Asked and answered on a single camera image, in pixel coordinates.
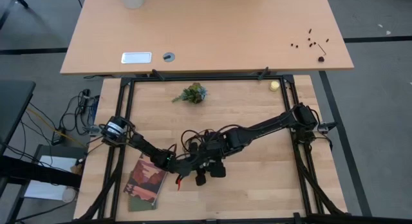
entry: metal bracket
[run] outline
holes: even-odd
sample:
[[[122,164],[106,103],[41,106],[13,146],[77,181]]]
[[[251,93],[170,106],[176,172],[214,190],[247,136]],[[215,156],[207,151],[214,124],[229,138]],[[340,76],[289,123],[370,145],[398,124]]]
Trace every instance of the metal bracket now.
[[[269,72],[269,66],[267,66],[262,73],[260,73],[259,77],[257,78],[258,80],[262,80],[264,76],[268,75]]]
[[[157,70],[155,70],[155,69],[152,70],[152,74],[153,74],[156,78],[160,79],[161,81],[164,81],[164,80],[165,80],[165,77],[163,77],[163,76],[162,76]]]
[[[301,215],[298,212],[294,213],[294,224],[302,224]]]
[[[321,122],[318,125],[318,130],[322,134],[328,134],[328,132],[330,130],[332,130],[334,127],[336,127],[336,125],[337,125],[337,122],[328,122],[328,123],[327,122]]]
[[[120,87],[123,88],[124,86],[128,85],[133,78],[127,77],[127,78],[123,78],[120,81]]]
[[[295,83],[295,78],[293,75],[282,75],[283,79],[285,79],[287,82],[294,84]]]

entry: light wooden desk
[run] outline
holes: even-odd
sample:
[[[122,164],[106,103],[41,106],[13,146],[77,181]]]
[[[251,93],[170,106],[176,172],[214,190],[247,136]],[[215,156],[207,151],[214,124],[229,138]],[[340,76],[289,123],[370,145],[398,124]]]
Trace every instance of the light wooden desk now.
[[[311,42],[317,45],[309,47]],[[327,53],[323,63],[319,45]],[[120,63],[124,52],[140,51],[153,54],[150,64]],[[176,59],[165,62],[167,52]],[[267,66],[353,68],[327,0],[145,0],[135,10],[121,0],[85,0],[61,73],[216,73]]]
[[[181,150],[180,135],[186,129],[219,129],[227,124],[251,126],[284,112],[281,91],[269,91],[269,83],[268,80],[203,81],[201,84],[207,88],[208,96],[198,105],[171,102],[191,82],[136,83],[130,120],[154,146],[168,148],[177,143]],[[319,111],[310,76],[295,76],[295,84],[299,100]],[[96,124],[105,124],[115,114],[119,87],[120,79],[104,81]],[[327,141],[316,140],[312,146],[319,185],[338,208],[346,210]],[[105,145],[88,156],[75,218],[85,213],[100,192],[107,156]],[[140,151],[126,148],[121,191],[139,156]],[[225,178],[208,176],[207,183],[197,187],[195,173],[192,173],[182,181],[180,191],[174,183],[176,175],[168,174],[156,210],[128,212],[129,195],[120,192],[116,220],[284,218],[292,217],[293,212],[304,215],[288,130],[253,141],[242,152],[225,159],[224,164]],[[108,195],[106,214],[110,211],[112,195],[113,188]],[[315,211],[313,198],[311,202]]]

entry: small plant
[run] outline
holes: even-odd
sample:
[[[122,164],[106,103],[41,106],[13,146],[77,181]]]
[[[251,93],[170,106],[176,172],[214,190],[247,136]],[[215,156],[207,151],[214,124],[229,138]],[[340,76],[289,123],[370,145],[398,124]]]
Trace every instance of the small plant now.
[[[198,104],[205,99],[206,94],[207,90],[201,86],[200,83],[195,82],[192,86],[183,89],[182,94],[179,97],[174,98],[172,102],[183,100],[193,104]]]

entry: cable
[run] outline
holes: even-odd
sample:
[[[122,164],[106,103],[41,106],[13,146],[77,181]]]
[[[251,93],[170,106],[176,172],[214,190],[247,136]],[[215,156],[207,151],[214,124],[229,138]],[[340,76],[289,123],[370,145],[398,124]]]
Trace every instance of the cable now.
[[[310,111],[313,112],[313,113],[315,113],[315,115],[316,115],[316,119],[317,119],[317,123],[318,123],[318,125],[317,125],[317,132],[318,132],[319,134],[323,135],[323,137],[316,137],[316,138],[324,138],[324,139],[327,139],[328,142],[329,142],[329,147],[333,148],[332,141],[331,141],[326,135],[324,135],[323,133],[321,133],[321,132],[319,131],[319,125],[321,124],[321,119],[319,118],[319,114],[318,114],[314,109],[310,109]]]
[[[36,217],[36,216],[40,216],[40,215],[42,215],[42,214],[47,214],[47,213],[49,213],[49,212],[53,212],[53,211],[55,211],[55,210],[57,210],[57,209],[59,209],[59,208],[62,208],[62,207],[65,207],[65,206],[71,204],[73,201],[71,201],[71,202],[69,202],[69,203],[65,203],[65,204],[63,204],[63,205],[59,205],[58,207],[54,207],[54,208],[52,208],[52,209],[50,209],[50,210],[46,210],[46,211],[43,211],[43,212],[39,212],[39,213],[37,213],[37,214],[32,214],[32,215],[29,215],[29,216],[26,216],[26,217],[23,217],[23,218],[16,219],[15,221],[11,221],[11,222],[8,222],[8,223],[6,223],[6,224],[18,223],[18,222],[20,222],[20,221],[23,221],[23,220],[26,220],[26,219],[29,219],[29,218],[33,218],[33,217]]]
[[[96,139],[90,140],[89,142],[86,143],[86,146],[89,146],[90,143],[93,143],[94,141],[99,140],[101,138],[103,138],[103,136],[99,136]]]
[[[93,148],[92,150],[90,150],[89,152],[86,153],[86,156],[88,156],[92,151],[94,151],[96,148],[102,146],[104,143],[99,144],[98,146],[96,146],[95,148]]]
[[[167,150],[170,150],[172,147],[174,147],[173,152],[176,154],[176,150],[178,148],[177,144],[172,144],[172,146],[170,146]]]
[[[41,133],[41,136],[43,136],[43,138],[44,138],[44,139],[46,140],[46,142],[48,143],[48,145],[49,145],[50,161],[51,161],[51,164],[53,164],[52,143],[48,141],[48,139],[46,138],[46,136],[45,136],[44,133],[43,133],[43,130],[32,120],[30,114],[29,114],[27,111],[26,111],[26,114],[27,114],[28,118],[30,119],[30,121],[32,121],[32,123],[33,123],[37,128],[39,128],[40,133]]]
[[[51,118],[49,118],[46,114],[44,114],[43,111],[41,111],[39,108],[37,108],[34,104],[32,104],[31,102],[29,102],[30,105],[32,105],[32,107],[34,107],[36,110],[38,110],[40,113],[42,113],[52,124],[54,129],[57,129],[56,125],[54,124],[54,122],[51,120]]]
[[[42,122],[44,122],[44,124],[46,124],[47,127],[49,127],[52,131],[56,132],[58,135],[64,136],[64,137],[68,138],[69,140],[75,142],[76,144],[79,144],[79,145],[82,146],[82,147],[86,147],[84,144],[80,143],[78,140],[76,140],[76,139],[74,139],[74,138],[72,138],[72,137],[70,137],[70,136],[68,136],[68,135],[65,135],[65,134],[61,133],[60,131],[54,129],[51,125],[49,125],[49,124],[43,119],[42,116],[40,116],[38,113],[36,113],[36,112],[33,111],[32,109],[27,108],[27,110],[30,111],[31,113],[33,113],[35,116],[37,116],[37,118],[40,118],[40,120],[41,120]]]
[[[65,117],[66,115],[75,115],[74,113],[67,113],[67,112],[68,112],[68,110],[69,110],[69,108],[70,108],[71,103],[73,102],[73,99],[75,99],[75,98],[77,98],[77,97],[79,97],[79,96],[76,95],[76,96],[72,97],[72,98],[69,100],[69,103],[68,103],[68,105],[67,105],[67,108],[66,108],[66,110],[64,111],[63,115],[60,117],[60,120],[59,120],[59,127],[63,127],[63,128],[65,128],[67,131],[73,131],[73,130],[75,129],[75,127],[69,129],[69,128],[67,128],[67,127],[64,125],[64,117]]]
[[[79,2],[79,5],[81,8],[83,8],[82,2],[80,2],[80,0],[77,0]]]
[[[38,131],[36,131],[35,129],[33,129],[29,125],[25,124],[24,122],[21,122],[21,123],[22,123],[22,125],[26,126],[28,129],[30,129],[30,130],[34,131],[35,133],[37,133],[39,136],[42,136],[42,134],[40,134]]]
[[[196,131],[193,131],[193,130],[186,130],[186,131],[184,131],[184,132],[182,133],[182,135],[180,136],[180,141],[181,141],[181,143],[182,143],[183,151],[185,151],[185,152],[189,152],[189,150],[188,150],[188,148],[186,148],[186,145],[185,145],[185,143],[187,143],[187,140],[186,140],[185,143],[183,143],[183,136],[185,135],[185,133],[188,133],[188,132],[192,132],[192,133],[196,134],[196,136],[192,136],[192,137],[190,137],[190,138],[193,138],[193,137],[195,137],[195,138],[201,137],[201,134],[199,134],[199,133],[196,132]]]
[[[24,147],[23,147],[23,152],[26,153],[26,129],[24,128],[23,121],[20,120],[20,123],[21,123],[21,127],[23,128],[23,134],[24,134]]]

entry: white label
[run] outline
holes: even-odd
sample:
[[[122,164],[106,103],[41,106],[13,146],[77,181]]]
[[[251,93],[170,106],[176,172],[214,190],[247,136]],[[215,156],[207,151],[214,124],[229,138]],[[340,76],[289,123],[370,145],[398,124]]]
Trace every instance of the white label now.
[[[123,130],[121,127],[119,127],[118,125],[116,125],[116,124],[114,124],[114,123],[112,123],[112,122],[109,122],[109,123],[108,123],[108,126],[116,129],[119,133],[123,133],[123,132],[124,132],[124,130]]]
[[[152,61],[151,52],[123,53],[122,64],[143,64]]]
[[[115,135],[117,135],[117,136],[120,134],[118,131],[114,130],[114,129],[111,128],[111,127],[108,128],[108,131],[110,131],[111,133],[113,133],[113,134],[115,134]]]

